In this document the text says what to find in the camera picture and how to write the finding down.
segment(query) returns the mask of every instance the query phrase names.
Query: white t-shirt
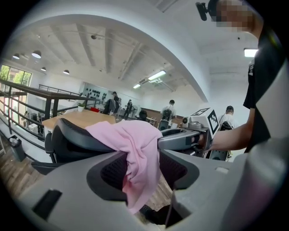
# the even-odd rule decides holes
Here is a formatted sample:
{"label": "white t-shirt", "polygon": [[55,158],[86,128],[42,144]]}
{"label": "white t-shirt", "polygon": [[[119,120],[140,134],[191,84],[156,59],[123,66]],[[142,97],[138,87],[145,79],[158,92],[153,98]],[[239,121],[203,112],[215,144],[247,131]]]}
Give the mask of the white t-shirt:
{"label": "white t-shirt", "polygon": [[[163,113],[164,110],[167,110],[167,109],[171,110],[171,112],[172,112],[172,117],[173,117],[173,116],[176,116],[176,110],[175,110],[175,108],[173,107],[173,105],[171,105],[171,104],[169,104],[168,106],[165,106],[165,107],[162,109],[161,114]],[[168,125],[169,125],[169,126],[172,126],[172,120],[169,121]]]}
{"label": "white t-shirt", "polygon": [[234,119],[233,115],[231,114],[225,114],[225,115],[220,115],[218,117],[218,121],[220,123],[220,126],[227,121],[227,123],[232,127],[232,128],[237,128],[239,126],[238,122]]}

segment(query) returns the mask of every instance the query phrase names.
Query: pink cloth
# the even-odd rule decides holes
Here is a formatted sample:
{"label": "pink cloth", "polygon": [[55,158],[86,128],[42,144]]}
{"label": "pink cloth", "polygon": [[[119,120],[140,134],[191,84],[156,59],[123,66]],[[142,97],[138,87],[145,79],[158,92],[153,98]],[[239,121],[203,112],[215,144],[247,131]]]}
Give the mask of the pink cloth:
{"label": "pink cloth", "polygon": [[127,153],[127,172],[122,191],[128,208],[134,214],[149,200],[160,178],[157,139],[162,133],[151,124],[140,121],[107,121],[85,128],[95,139],[108,147]]}

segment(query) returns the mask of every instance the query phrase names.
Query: wooden table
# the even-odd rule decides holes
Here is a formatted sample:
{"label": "wooden table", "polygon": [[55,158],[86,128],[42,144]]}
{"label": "wooden table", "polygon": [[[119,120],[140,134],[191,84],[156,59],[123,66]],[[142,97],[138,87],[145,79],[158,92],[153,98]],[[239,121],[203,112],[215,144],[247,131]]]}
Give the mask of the wooden table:
{"label": "wooden table", "polygon": [[97,113],[94,111],[88,111],[88,110],[83,110],[82,112],[72,111],[72,112],[59,115],[59,116],[43,121],[42,124],[44,125],[45,134],[48,134],[48,132],[52,132],[54,125],[59,118],[65,118],[71,123],[83,129],[87,126],[90,126],[90,125],[93,125],[102,121],[108,121],[110,124],[116,123],[115,117],[111,115],[109,116],[109,115],[100,114],[100,113]]}

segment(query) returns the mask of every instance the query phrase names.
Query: trash can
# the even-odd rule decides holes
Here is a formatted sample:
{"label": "trash can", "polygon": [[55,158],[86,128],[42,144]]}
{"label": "trash can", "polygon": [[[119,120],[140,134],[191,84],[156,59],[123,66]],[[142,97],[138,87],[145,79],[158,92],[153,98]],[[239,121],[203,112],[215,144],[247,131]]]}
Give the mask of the trash can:
{"label": "trash can", "polygon": [[23,161],[25,159],[25,153],[22,147],[22,141],[16,135],[11,136],[8,140],[15,159],[20,162]]}

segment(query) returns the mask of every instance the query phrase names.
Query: wooden floor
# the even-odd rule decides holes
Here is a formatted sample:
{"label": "wooden floor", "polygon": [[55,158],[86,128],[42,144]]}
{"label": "wooden floor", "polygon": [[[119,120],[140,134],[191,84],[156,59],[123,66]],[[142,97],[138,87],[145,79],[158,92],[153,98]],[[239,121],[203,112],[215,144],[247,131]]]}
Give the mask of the wooden floor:
{"label": "wooden floor", "polygon": [[[11,149],[4,143],[6,154],[0,156],[0,176],[7,190],[13,198],[17,198],[24,190],[40,180],[43,175],[31,167],[31,160],[25,158],[22,162],[14,159]],[[161,207],[170,204],[172,191],[163,176],[159,181],[157,190],[147,202],[152,209],[159,210]],[[157,226],[149,223],[139,212],[136,216],[146,225],[147,230],[164,230],[164,226]]]}

